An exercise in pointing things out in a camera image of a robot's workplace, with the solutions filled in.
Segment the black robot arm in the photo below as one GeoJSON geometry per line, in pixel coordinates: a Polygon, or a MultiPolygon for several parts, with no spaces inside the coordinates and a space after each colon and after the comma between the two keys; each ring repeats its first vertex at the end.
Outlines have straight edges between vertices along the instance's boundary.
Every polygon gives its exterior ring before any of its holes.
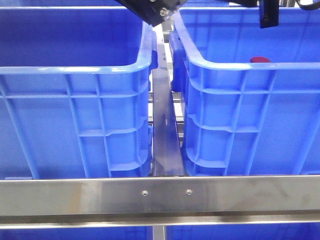
{"type": "Polygon", "coordinates": [[[320,8],[319,0],[313,0],[310,4],[303,4],[301,0],[228,0],[228,2],[249,8],[258,6],[261,29],[279,25],[281,4],[284,4],[285,7],[297,5],[304,11],[314,11],[320,8]]]}
{"type": "Polygon", "coordinates": [[[156,27],[168,20],[186,0],[117,0],[147,24],[156,27]]]}

